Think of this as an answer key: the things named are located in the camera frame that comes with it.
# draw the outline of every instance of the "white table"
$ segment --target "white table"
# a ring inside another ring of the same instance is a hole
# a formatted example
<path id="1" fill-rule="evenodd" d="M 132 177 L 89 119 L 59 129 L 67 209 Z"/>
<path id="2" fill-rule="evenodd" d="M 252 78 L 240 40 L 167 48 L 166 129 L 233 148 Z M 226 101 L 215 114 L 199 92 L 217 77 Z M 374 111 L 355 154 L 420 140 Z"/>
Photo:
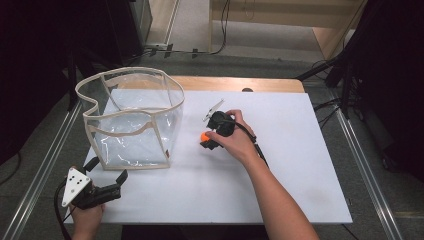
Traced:
<path id="1" fill-rule="evenodd" d="M 199 144 L 200 133 L 206 130 L 202 118 L 221 98 L 225 103 L 220 110 L 243 110 L 271 171 L 312 223 L 352 222 L 307 94 L 186 91 L 185 95 L 171 168 L 129 171 L 122 197 L 107 203 L 104 223 L 262 223 L 242 165 L 222 148 L 211 151 Z M 94 156 L 90 150 L 87 161 Z M 89 176 L 105 186 L 120 173 L 98 165 Z"/>

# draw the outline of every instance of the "person's right hand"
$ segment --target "person's right hand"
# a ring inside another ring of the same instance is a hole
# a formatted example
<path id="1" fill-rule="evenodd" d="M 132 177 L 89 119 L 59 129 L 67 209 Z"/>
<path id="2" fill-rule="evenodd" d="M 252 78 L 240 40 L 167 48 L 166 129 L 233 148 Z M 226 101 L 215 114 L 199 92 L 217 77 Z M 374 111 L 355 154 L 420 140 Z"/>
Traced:
<path id="1" fill-rule="evenodd" d="M 252 128 L 244 121 L 241 110 L 230 110 L 226 114 L 234 116 L 234 120 L 255 136 Z M 211 140 L 221 144 L 227 151 L 242 164 L 245 164 L 252 158 L 257 158 L 258 153 L 249 136 L 240 129 L 237 125 L 234 128 L 234 133 L 231 136 L 223 137 L 216 132 L 206 132 L 206 136 Z"/>

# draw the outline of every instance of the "forearm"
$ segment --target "forearm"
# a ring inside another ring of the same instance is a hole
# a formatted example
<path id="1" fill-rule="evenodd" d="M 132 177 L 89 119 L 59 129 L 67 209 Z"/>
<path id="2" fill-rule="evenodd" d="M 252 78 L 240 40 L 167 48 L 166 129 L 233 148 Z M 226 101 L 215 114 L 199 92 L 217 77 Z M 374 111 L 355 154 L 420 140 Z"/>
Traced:
<path id="1" fill-rule="evenodd" d="M 72 240 L 93 240 L 95 236 L 95 233 L 75 232 L 74 235 L 72 235 Z"/>
<path id="2" fill-rule="evenodd" d="M 255 189 L 270 239 L 318 239 L 305 214 L 262 159 L 255 156 L 243 165 Z"/>

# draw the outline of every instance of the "black wire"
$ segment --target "black wire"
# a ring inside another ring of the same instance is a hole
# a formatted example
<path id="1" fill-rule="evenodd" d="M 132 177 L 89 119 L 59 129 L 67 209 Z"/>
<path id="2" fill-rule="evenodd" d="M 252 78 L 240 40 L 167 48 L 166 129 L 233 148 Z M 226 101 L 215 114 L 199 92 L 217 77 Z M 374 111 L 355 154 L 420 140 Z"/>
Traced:
<path id="1" fill-rule="evenodd" d="M 68 215 L 66 215 L 66 217 L 63 219 L 63 221 L 62 222 L 65 222 L 66 221 L 66 219 L 68 219 L 69 218 L 69 216 L 71 216 L 72 215 L 72 213 L 75 211 L 75 209 L 76 209 L 77 207 L 76 206 L 74 206 L 72 209 L 71 209 L 71 211 L 69 211 L 69 213 L 68 213 Z"/>
<path id="2" fill-rule="evenodd" d="M 19 167 L 21 166 L 21 162 L 22 162 L 22 156 L 20 152 L 18 152 L 17 155 L 18 155 L 18 163 L 16 164 L 15 169 L 13 169 L 13 172 L 9 176 L 7 176 L 5 179 L 0 181 L 0 185 L 9 181 L 9 179 L 11 179 L 15 175 L 15 173 L 19 170 Z"/>
<path id="3" fill-rule="evenodd" d="M 359 94 L 359 82 L 357 78 L 353 78 L 353 81 L 351 83 L 351 89 L 350 89 L 350 93 L 349 93 L 351 99 L 351 106 L 353 108 L 353 112 L 355 113 L 355 115 L 363 120 L 363 115 L 361 113 L 361 95 Z"/>
<path id="4" fill-rule="evenodd" d="M 314 107 L 314 112 L 320 110 L 323 107 L 331 106 L 331 105 L 334 105 L 334 104 L 339 104 L 340 101 L 341 101 L 341 98 L 334 98 L 334 99 L 332 99 L 330 101 L 321 103 L 321 104 L 319 104 L 319 105 L 317 105 L 317 106 Z"/>
<path id="5" fill-rule="evenodd" d="M 324 121 L 324 123 L 320 127 L 321 130 L 324 128 L 325 124 L 327 124 L 328 120 L 330 120 L 330 118 L 334 115 L 334 113 L 336 113 L 336 111 L 339 110 L 339 108 L 340 107 L 336 107 L 327 117 L 325 117 L 324 119 L 318 122 L 318 123 L 321 123 Z"/>
<path id="6" fill-rule="evenodd" d="M 359 240 L 359 238 L 358 237 L 356 237 L 356 235 L 355 234 L 353 234 L 353 232 L 352 231 L 350 231 L 350 229 L 349 228 L 347 228 L 347 226 L 345 225 L 345 224 L 342 224 L 342 226 L 350 233 L 350 235 L 352 235 L 352 237 L 353 238 L 355 238 L 356 240 Z"/>
<path id="7" fill-rule="evenodd" d="M 207 54 L 207 55 L 218 54 L 218 53 L 222 52 L 222 50 L 224 50 L 224 48 L 227 46 L 227 24 L 228 24 L 228 15 L 229 15 L 229 12 L 230 12 L 230 0 L 227 0 L 225 2 L 224 8 L 222 9 L 222 13 L 221 13 L 221 29 L 222 29 L 223 41 L 222 41 L 222 44 L 221 44 L 221 48 L 219 50 L 217 50 L 217 51 L 215 51 L 215 52 L 193 52 L 193 51 L 192 52 L 189 52 L 189 51 L 160 50 L 160 49 L 153 50 L 153 49 L 151 49 L 150 51 L 144 52 L 143 54 L 141 54 L 141 56 L 139 56 L 137 58 L 141 58 L 141 57 L 143 57 L 145 55 L 148 55 L 150 53 L 153 53 L 153 52 L 161 52 L 161 53 L 186 53 L 186 54 Z"/>
<path id="8" fill-rule="evenodd" d="M 236 121 L 234 121 L 234 120 L 232 120 L 232 121 L 230 121 L 230 120 L 222 120 L 223 122 L 228 122 L 228 123 L 234 123 L 235 125 L 237 125 L 237 127 L 239 127 L 244 133 L 246 133 L 247 134 L 247 136 L 250 138 L 250 141 L 252 141 L 252 143 L 253 143 L 253 145 L 255 146 L 255 148 L 256 148 L 256 151 L 258 152 L 258 154 L 259 154 L 259 157 L 260 158 L 262 158 L 262 160 L 264 160 L 264 162 L 265 162 L 265 164 L 266 164 L 266 166 L 269 168 L 269 166 L 268 166 L 268 162 L 266 161 L 266 159 L 265 159 L 265 156 L 264 156 L 264 154 L 262 153 L 262 150 L 261 150 L 261 148 L 259 147 L 259 144 L 258 143 L 256 143 L 256 137 L 255 136 L 253 136 L 250 132 L 249 132 L 249 130 L 247 130 L 247 128 L 245 127 L 245 126 L 243 126 L 242 124 L 240 124 L 240 123 L 238 123 L 238 122 L 236 122 Z"/>
<path id="9" fill-rule="evenodd" d="M 60 212 L 59 212 L 59 205 L 58 205 L 58 200 L 59 200 L 59 192 L 62 190 L 62 188 L 66 185 L 66 178 L 59 184 L 59 186 L 56 189 L 56 192 L 54 194 L 54 199 L 53 199 L 53 206 L 54 206 L 54 211 L 56 214 L 56 219 L 59 223 L 60 226 L 60 230 L 62 231 L 62 235 L 63 238 L 65 240 L 71 240 L 71 236 L 68 233 L 68 230 L 66 230 L 65 225 L 63 224 L 63 220 L 62 217 L 60 216 Z"/>
<path id="10" fill-rule="evenodd" d="M 315 67 L 315 65 L 316 65 L 317 63 L 320 63 L 320 62 L 327 62 L 327 60 L 319 60 L 319 61 L 314 62 L 314 64 L 312 64 L 311 69 L 313 69 L 313 68 Z M 315 74 L 315 77 L 317 77 L 317 78 L 319 78 L 319 79 L 321 79 L 321 80 L 325 80 L 325 78 L 322 78 L 322 77 L 318 76 L 317 74 Z"/>
<path id="11" fill-rule="evenodd" d="M 136 60 L 138 60 L 138 59 L 140 59 L 140 58 L 142 58 L 143 56 L 145 56 L 145 55 L 148 55 L 148 54 L 150 54 L 151 52 L 153 52 L 153 51 L 147 51 L 147 52 L 143 52 L 140 56 L 137 56 L 137 57 L 134 57 L 134 58 L 132 58 L 132 59 L 129 59 L 128 61 L 130 61 L 129 63 L 127 63 L 126 65 L 125 65 L 125 67 L 129 67 L 129 66 L 131 66 Z"/>

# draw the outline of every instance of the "clear plastic container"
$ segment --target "clear plastic container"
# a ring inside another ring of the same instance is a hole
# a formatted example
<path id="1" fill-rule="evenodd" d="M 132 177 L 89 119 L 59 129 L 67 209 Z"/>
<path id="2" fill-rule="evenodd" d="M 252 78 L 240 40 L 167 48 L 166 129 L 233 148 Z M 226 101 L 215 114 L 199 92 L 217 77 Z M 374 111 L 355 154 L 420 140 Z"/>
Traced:
<path id="1" fill-rule="evenodd" d="M 79 82 L 88 140 L 104 170 L 170 167 L 184 90 L 163 71 L 121 68 Z"/>

